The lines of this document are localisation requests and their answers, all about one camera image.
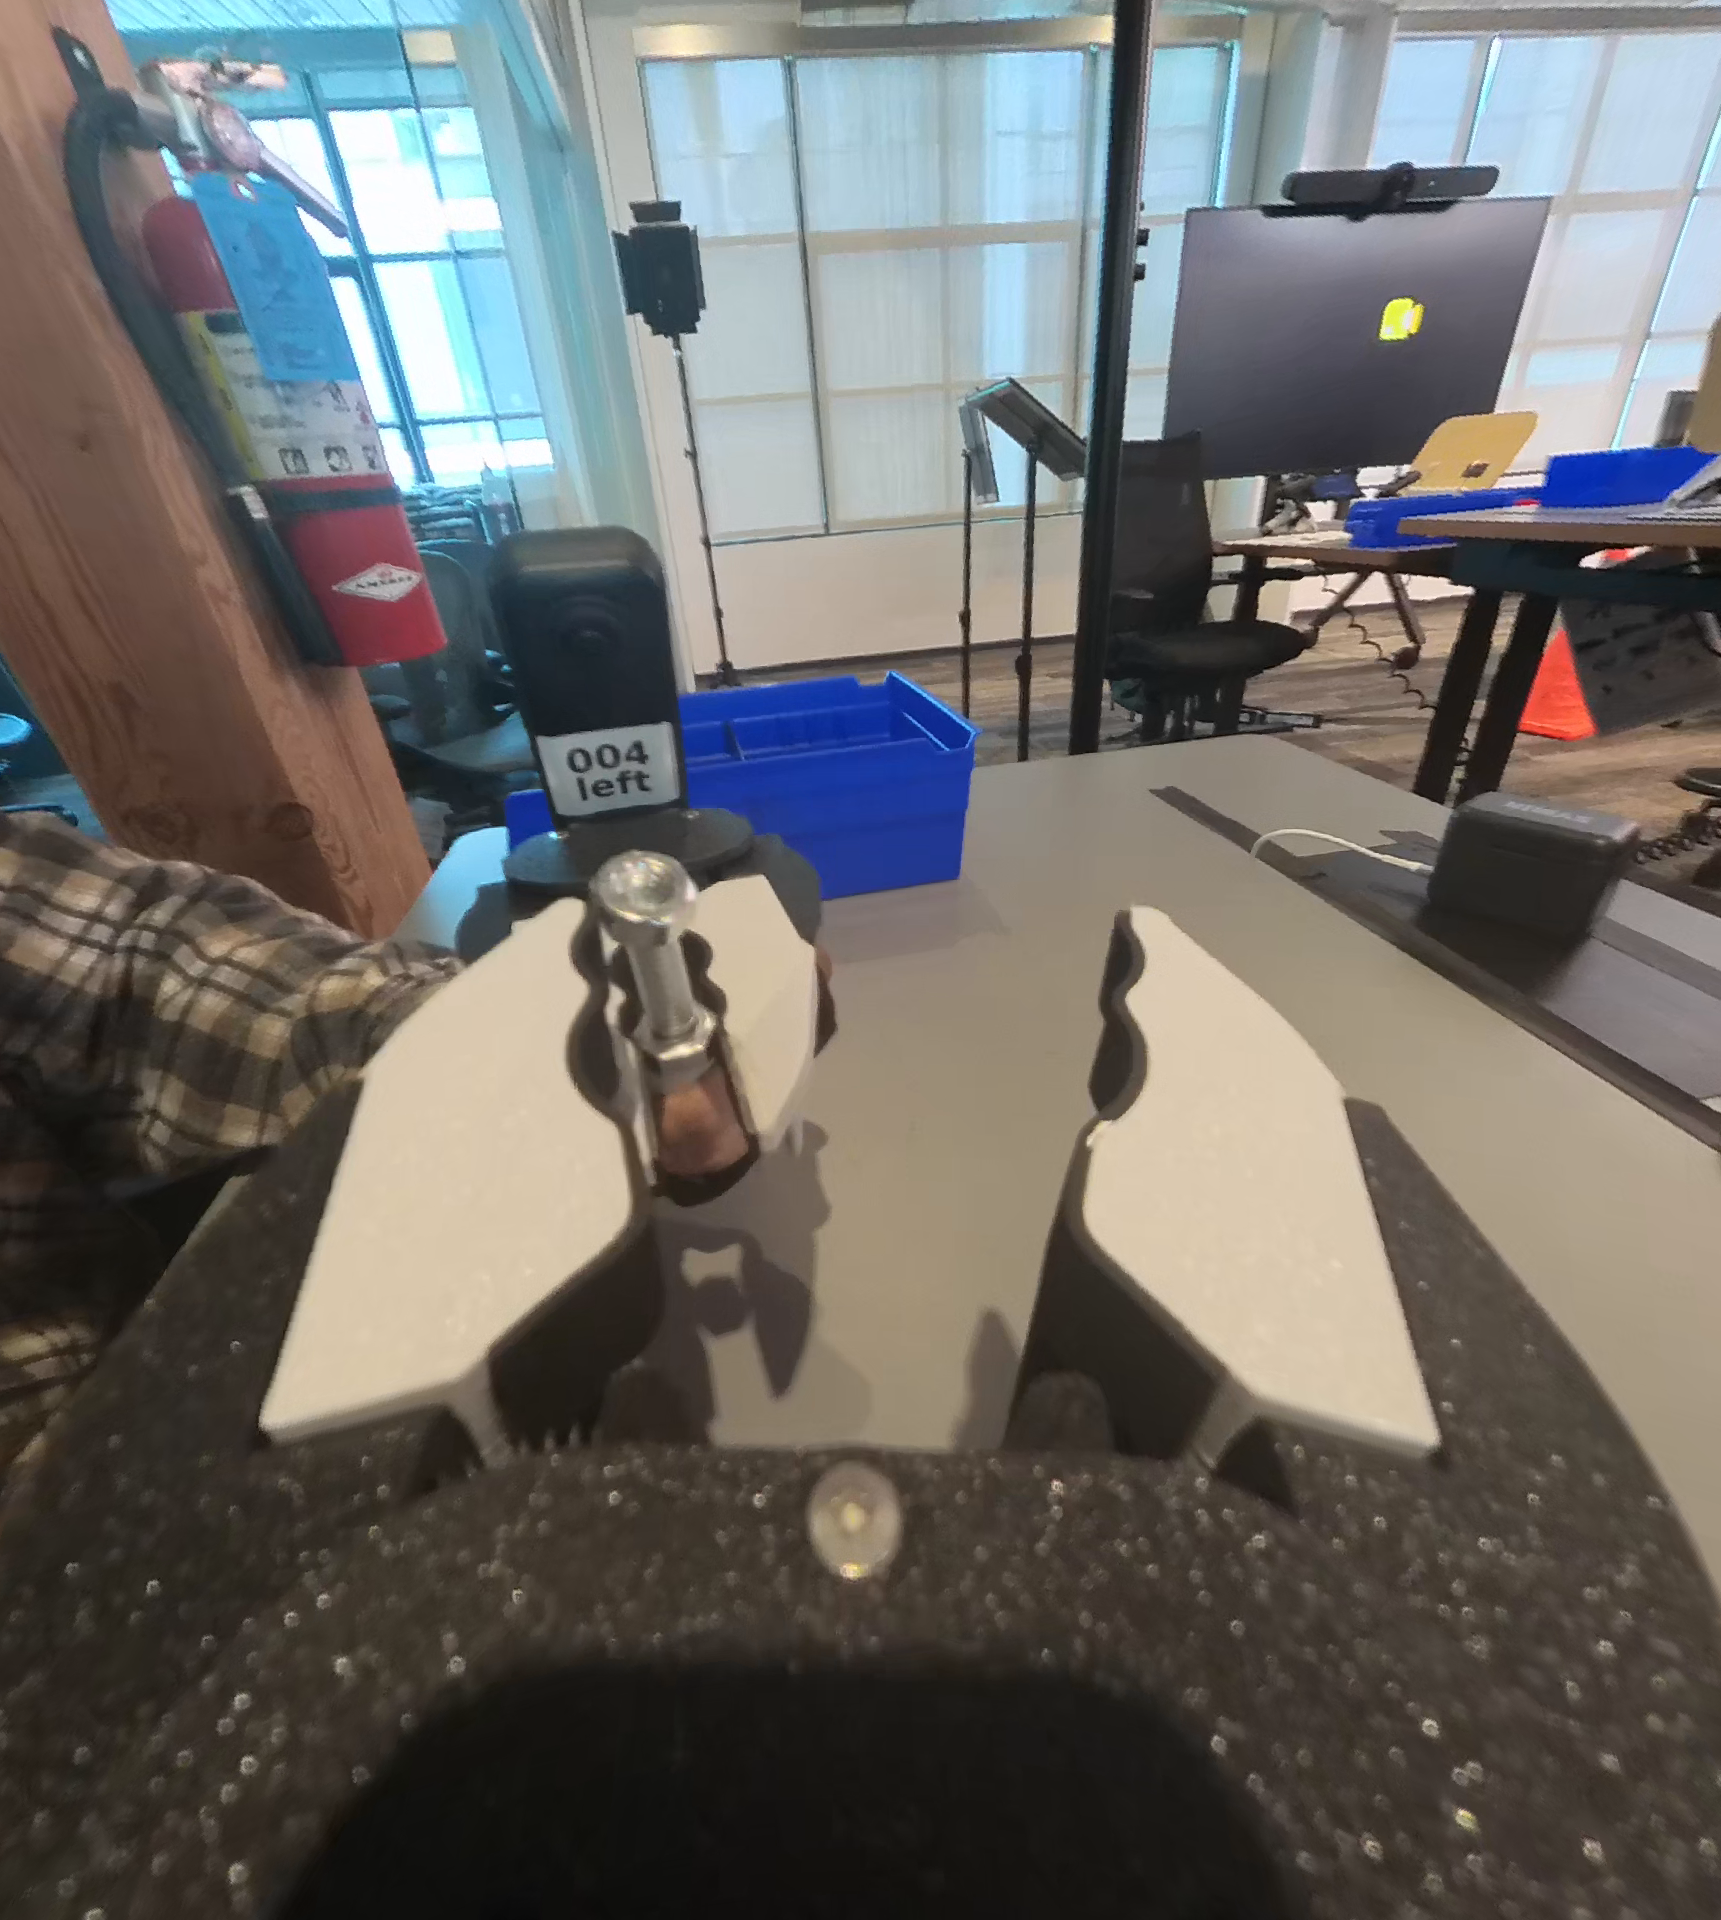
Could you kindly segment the wooden desk with black legs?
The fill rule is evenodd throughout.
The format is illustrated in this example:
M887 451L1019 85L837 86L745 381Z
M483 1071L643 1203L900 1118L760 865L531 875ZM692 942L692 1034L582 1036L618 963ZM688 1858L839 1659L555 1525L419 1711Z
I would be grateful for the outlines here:
M1410 782L1431 804L1496 790L1518 739L1554 618L1567 604L1694 612L1721 623L1721 527L1636 521L1611 510L1501 508L1407 516L1416 546L1362 546L1341 536L1258 533L1217 539L1241 564L1234 611L1292 566L1410 574L1471 592Z

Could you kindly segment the black webcam bar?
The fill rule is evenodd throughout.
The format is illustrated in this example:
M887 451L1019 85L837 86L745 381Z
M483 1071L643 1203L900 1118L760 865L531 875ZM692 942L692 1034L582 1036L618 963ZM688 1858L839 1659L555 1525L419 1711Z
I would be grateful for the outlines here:
M1282 205L1306 216L1372 221L1383 214L1432 212L1482 200L1496 190L1494 164L1420 164L1397 160L1386 167L1321 169L1290 172L1281 186Z

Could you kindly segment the red fire extinguisher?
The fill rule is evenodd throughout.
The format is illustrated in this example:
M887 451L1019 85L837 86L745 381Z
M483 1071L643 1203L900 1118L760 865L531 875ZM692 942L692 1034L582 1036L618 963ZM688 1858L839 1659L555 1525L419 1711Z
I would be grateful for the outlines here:
M117 89L83 40L59 26L52 38L71 86L59 169L83 252L295 656L367 671L438 655L439 612L359 364L355 383L268 381L192 205L192 174L270 179L295 195L311 243L314 227L346 238L334 202L231 101L285 76L268 63L175 58Z

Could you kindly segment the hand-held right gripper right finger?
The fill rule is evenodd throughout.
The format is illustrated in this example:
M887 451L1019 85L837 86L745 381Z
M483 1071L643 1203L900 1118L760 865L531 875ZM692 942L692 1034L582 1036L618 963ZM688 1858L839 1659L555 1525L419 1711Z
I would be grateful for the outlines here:
M1091 1116L1005 1446L1241 1464L1286 1430L1400 1464L1443 1433L1352 1106L1303 1034L1148 905L1112 921Z

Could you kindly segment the black charger cube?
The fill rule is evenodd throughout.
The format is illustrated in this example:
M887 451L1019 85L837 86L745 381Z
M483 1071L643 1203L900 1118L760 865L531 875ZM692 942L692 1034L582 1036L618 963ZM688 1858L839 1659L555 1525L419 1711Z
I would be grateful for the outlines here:
M1577 949L1592 937L1638 847L1633 821L1494 790L1448 815L1422 900L1435 915Z

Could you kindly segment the black monitor screen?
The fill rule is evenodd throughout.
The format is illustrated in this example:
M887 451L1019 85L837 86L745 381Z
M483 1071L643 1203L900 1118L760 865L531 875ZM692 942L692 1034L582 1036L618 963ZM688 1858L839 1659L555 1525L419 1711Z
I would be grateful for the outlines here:
M1407 465L1494 408L1548 210L1190 210L1162 437L1198 437L1206 479Z

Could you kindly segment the yellow wooden panel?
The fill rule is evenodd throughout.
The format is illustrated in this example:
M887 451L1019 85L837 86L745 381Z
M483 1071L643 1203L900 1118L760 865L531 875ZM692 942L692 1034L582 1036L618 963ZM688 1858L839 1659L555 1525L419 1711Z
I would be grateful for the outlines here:
M1441 422L1410 462L1414 495L1494 490L1532 440L1532 411L1453 416Z

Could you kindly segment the printed paper sign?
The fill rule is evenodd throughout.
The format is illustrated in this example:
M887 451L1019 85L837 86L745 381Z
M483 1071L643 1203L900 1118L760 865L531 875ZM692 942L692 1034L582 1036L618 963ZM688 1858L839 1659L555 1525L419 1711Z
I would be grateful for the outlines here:
M1571 598L1561 618L1599 736L1721 712L1721 627L1711 615Z

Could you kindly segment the black studio light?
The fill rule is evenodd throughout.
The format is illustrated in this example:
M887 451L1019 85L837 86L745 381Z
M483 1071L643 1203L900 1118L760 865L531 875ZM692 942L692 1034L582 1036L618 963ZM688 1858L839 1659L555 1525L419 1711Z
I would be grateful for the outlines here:
M647 200L630 205L631 224L612 236L625 317L643 324L649 336L665 342L673 357L682 455L689 474L697 516L708 612L713 630L713 671L710 688L738 688L740 677L729 655L727 618L719 600L713 558L711 519L708 513L700 465L692 389L684 342L692 339L703 314L703 277L697 236L680 216L680 202Z

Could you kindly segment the large blue plastic bin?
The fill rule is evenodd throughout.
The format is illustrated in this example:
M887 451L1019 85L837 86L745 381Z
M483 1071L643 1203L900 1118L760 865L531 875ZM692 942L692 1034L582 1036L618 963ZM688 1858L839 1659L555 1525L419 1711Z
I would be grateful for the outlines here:
M978 730L899 673L680 698L685 788L802 855L825 900L963 871Z

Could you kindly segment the orange traffic cone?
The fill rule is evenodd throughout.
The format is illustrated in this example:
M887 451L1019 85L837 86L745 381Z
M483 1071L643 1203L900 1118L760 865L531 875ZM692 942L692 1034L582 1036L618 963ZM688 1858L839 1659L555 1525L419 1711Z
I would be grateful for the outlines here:
M1558 623L1548 630L1535 683L1521 712L1518 736L1565 747L1599 739L1572 647Z

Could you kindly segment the small blue bin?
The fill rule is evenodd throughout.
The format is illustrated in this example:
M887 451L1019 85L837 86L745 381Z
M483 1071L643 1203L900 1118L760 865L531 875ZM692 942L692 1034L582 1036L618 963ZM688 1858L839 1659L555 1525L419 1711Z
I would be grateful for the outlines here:
M1393 492L1352 500L1344 531L1351 544L1383 552L1443 544L1444 536L1405 533L1408 521L1537 508L1539 487L1501 487L1448 492Z
M1556 453L1544 469L1541 508L1575 515L1660 506L1712 461L1690 445Z

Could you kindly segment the wooden post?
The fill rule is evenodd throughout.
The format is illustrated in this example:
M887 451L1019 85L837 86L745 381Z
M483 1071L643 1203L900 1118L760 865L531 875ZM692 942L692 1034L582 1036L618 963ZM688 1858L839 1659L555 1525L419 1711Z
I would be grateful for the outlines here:
M0 4L0 652L106 835L389 935L429 869L361 687L295 660L83 251L53 28Z

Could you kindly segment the blue paper tag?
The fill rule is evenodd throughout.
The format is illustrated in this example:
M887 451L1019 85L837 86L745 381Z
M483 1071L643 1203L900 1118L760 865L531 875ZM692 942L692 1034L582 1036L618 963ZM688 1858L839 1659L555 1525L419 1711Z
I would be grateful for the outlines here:
M264 376L355 383L358 361L295 195L275 180L214 170L189 174L188 184Z

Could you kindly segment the person's left forearm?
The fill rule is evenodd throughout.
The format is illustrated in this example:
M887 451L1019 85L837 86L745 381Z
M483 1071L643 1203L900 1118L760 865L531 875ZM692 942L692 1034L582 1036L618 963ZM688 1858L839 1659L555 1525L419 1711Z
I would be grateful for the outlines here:
M103 963L97 1151L120 1180L275 1146L462 974L364 940L264 887L120 852Z

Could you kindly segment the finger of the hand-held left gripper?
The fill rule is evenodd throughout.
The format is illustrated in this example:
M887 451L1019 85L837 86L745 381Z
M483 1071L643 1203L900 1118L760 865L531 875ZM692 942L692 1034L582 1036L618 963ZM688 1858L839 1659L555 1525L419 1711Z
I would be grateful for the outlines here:
M823 984L816 949L801 937L764 877L703 889L692 930L703 946L702 984L715 1014L713 1052L735 1111L760 1155L797 1127L820 1051Z
M631 1045L631 1001L618 964L622 950L601 932L591 932L591 1084L601 1112L613 1124L631 1159L643 1196L657 1188L654 1122L647 1112L643 1069Z

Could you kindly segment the black metal pole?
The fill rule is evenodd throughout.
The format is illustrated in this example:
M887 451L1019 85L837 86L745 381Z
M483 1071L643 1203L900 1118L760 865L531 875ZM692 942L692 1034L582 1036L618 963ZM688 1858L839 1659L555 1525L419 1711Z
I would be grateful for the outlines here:
M1139 240L1140 184L1155 24L1155 3L1112 4L1105 216L1098 246L1089 457L1066 711L1068 757L1095 754L1100 733L1132 305L1142 246Z

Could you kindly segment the black music stand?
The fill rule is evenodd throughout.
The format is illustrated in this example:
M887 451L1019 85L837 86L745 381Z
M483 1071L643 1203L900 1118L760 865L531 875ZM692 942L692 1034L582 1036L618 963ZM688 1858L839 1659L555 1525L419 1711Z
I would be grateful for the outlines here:
M998 502L986 422L976 401L960 403L963 439L963 513L960 513L960 604L958 604L958 712L972 714L972 529L975 513Z
M1032 668L1035 668L1035 598L1037 598L1037 539L1041 477L1053 474L1062 482L1082 480L1086 470L1086 443L1062 418L1046 408L1032 391L1015 379L1005 379L967 396L982 411L988 443L1005 437L1022 455L1022 508L1020 508L1020 586L1019 586L1019 641L1016 641L1016 763L1025 764L1032 749Z

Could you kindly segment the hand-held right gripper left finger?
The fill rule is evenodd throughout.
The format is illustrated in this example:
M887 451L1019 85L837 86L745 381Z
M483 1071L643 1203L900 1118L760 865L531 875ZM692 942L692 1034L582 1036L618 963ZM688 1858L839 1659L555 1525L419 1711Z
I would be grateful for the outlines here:
M595 1425L662 1316L584 905L439 988L361 1071L258 1426L447 1415L487 1464Z

